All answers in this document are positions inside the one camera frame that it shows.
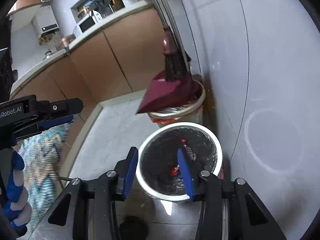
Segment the patterned fabric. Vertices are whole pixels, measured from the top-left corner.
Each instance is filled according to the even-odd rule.
[[[69,124],[52,127],[42,134],[25,139],[19,154],[25,162],[24,186],[29,192],[32,206],[29,236],[56,199],[56,180],[61,144],[65,140]]]

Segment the screw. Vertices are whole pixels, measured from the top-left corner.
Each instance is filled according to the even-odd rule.
[[[238,178],[236,179],[236,182],[239,184],[239,185],[244,185],[245,184],[245,180],[243,178]]]
[[[72,181],[71,181],[71,184],[72,185],[78,185],[80,183],[80,179],[79,178],[74,178]]]
[[[117,173],[115,171],[108,171],[107,176],[108,177],[114,177]]]
[[[208,177],[208,176],[210,176],[210,171],[203,170],[200,172],[200,174],[202,177]]]

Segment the broom handle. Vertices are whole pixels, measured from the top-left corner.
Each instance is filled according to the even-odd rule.
[[[160,7],[160,4],[158,3],[158,0],[152,0],[153,1],[153,4],[155,5],[156,7],[156,10],[158,11],[158,14],[159,14],[159,17],[161,19],[161,22],[163,24],[164,27],[167,27],[168,24],[166,22],[166,19],[164,17],[164,14],[161,10],[161,7]],[[176,42],[177,42],[177,47],[180,49],[181,53],[182,53],[182,56],[183,56],[183,60],[184,60],[184,63],[185,63],[185,66],[186,66],[186,69],[187,69],[187,72],[190,73],[190,68],[189,68],[189,64],[188,64],[188,61],[187,61],[187,56],[186,56],[186,52],[183,48],[183,44],[182,44],[182,40],[181,40],[181,36],[180,36],[180,33],[179,33],[179,30],[178,30],[178,27],[177,27],[177,24],[176,24],[176,21],[174,20],[174,17],[173,17],[173,14],[172,14],[172,11],[170,9],[170,6],[167,2],[167,0],[160,0],[163,7],[164,7],[164,10],[165,12],[167,13],[167,16],[168,16],[168,19],[169,19],[169,22],[170,22],[170,25],[173,29],[173,33],[175,34],[174,37],[176,39]]]

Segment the microwave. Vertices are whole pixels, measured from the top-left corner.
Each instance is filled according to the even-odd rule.
[[[77,23],[78,32],[84,33],[91,26],[102,20],[101,14],[96,11],[93,11],[92,15],[86,15]]]

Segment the gloved hand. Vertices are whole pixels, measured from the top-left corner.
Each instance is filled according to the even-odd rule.
[[[27,231],[26,224],[30,222],[32,212],[28,203],[28,191],[23,186],[24,161],[11,148],[0,152],[0,163],[2,163],[0,167],[2,175],[0,198],[4,215],[9,219],[10,226],[16,230],[19,236],[22,236]]]

